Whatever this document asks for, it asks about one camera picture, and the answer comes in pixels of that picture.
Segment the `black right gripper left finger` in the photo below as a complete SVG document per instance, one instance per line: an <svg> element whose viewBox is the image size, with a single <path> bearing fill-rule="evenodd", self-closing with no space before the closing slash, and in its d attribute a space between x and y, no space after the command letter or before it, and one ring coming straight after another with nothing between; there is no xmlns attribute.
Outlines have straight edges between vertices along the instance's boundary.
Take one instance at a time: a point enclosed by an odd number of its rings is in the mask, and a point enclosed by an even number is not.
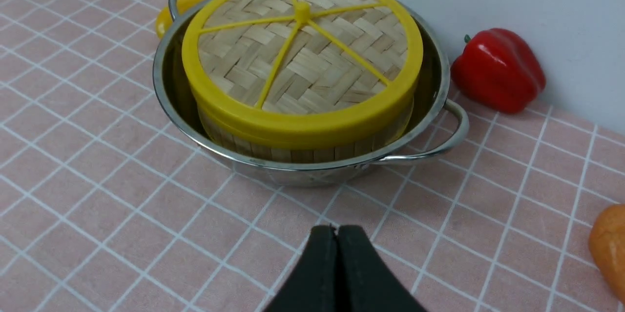
<svg viewBox="0 0 625 312"><path fill-rule="evenodd" d="M338 244L332 226L311 229L288 278L264 308L266 312L334 312Z"/></svg>

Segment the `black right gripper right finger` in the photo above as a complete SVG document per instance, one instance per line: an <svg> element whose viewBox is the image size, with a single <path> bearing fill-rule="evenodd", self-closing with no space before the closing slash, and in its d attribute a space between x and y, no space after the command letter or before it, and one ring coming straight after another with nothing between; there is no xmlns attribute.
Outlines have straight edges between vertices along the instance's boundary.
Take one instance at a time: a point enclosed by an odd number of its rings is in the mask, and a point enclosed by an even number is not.
<svg viewBox="0 0 625 312"><path fill-rule="evenodd" d="M362 227L339 227L337 242L338 312L426 310L384 263Z"/></svg>

